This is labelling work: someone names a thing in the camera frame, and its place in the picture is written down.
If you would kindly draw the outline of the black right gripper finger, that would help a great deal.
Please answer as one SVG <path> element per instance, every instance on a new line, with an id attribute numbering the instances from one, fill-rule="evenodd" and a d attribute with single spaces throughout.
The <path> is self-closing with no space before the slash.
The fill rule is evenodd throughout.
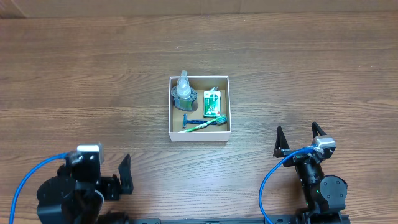
<path id="1" fill-rule="evenodd" d="M 285 134 L 282 130 L 282 127 L 278 126 L 274 152 L 288 152 L 288 151 L 290 151 L 289 144 L 285 138 Z"/>
<path id="2" fill-rule="evenodd" d="M 322 128 L 318 125 L 317 122 L 313 122 L 312 123 L 312 134 L 313 137 L 318 137 L 318 136 L 325 136 L 326 132 L 324 132 L 324 130 L 322 130 Z"/>

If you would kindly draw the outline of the green toothbrush with cap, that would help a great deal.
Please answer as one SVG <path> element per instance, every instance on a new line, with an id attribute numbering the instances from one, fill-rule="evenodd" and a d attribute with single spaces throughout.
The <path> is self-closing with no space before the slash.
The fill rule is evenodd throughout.
<path id="1" fill-rule="evenodd" d="M 197 131 L 199 129 L 206 128 L 209 125 L 219 126 L 219 125 L 227 123 L 227 121 L 228 121 L 228 119 L 227 119 L 226 115 L 217 116 L 216 118 L 211 119 L 211 120 L 188 120 L 187 115 L 184 114 L 183 121 L 182 121 L 183 130 L 180 132 L 181 133 L 190 133 L 193 131 Z M 196 126 L 193 128 L 187 129 L 187 124 L 195 124 Z"/>

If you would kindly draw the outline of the blue disposable razor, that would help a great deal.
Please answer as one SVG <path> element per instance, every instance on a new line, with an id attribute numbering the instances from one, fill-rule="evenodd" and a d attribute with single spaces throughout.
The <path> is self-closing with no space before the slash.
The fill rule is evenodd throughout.
<path id="1" fill-rule="evenodd" d="M 187 124 L 195 124 L 201 128 L 205 128 L 209 125 L 217 125 L 218 123 L 216 122 L 216 120 L 211 120 L 211 121 L 207 121 L 207 120 L 197 120 L 197 119 L 192 119 L 192 120 L 188 120 L 187 118 L 187 114 L 183 115 L 183 120 L 182 120 L 182 128 L 185 129 L 187 127 Z"/>

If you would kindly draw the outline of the green soap pack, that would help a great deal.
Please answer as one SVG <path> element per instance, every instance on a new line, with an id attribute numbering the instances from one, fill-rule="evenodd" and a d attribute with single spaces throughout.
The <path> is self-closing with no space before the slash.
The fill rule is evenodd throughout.
<path id="1" fill-rule="evenodd" d="M 221 115 L 221 92 L 217 87 L 203 92 L 203 116 L 215 118 Z"/>

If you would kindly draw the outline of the clear pump soap bottle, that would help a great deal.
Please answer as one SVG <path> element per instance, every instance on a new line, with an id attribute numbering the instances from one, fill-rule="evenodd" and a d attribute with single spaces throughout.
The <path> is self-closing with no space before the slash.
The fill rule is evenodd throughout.
<path id="1" fill-rule="evenodd" d="M 187 71 L 182 70 L 177 84 L 170 91 L 174 107 L 182 111 L 194 112 L 198 108 L 198 93 L 190 86 Z"/>

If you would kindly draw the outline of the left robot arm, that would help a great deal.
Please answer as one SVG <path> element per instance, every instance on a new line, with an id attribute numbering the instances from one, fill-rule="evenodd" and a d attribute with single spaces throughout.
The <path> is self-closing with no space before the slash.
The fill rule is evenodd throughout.
<path id="1" fill-rule="evenodd" d="M 100 214 L 105 201 L 118 201 L 134 189 L 131 157 L 120 163 L 119 175 L 103 177 L 97 152 L 76 152 L 66 156 L 57 176 L 45 181 L 37 191 L 37 214 L 42 223 L 89 224 L 129 223 L 124 212 Z"/>

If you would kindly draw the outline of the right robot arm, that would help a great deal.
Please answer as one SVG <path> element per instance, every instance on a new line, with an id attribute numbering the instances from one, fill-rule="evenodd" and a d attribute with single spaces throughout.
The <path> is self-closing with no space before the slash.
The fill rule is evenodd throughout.
<path id="1" fill-rule="evenodd" d="M 293 155 L 281 126 L 277 127 L 277 137 L 273 156 L 286 158 L 284 167 L 294 167 L 302 185 L 307 206 L 296 210 L 291 223 L 349 223 L 343 216 L 348 184 L 335 175 L 325 175 L 321 162 L 329 159 L 336 149 L 335 140 L 324 132 L 316 122 L 312 123 L 314 147 L 312 152 Z"/>

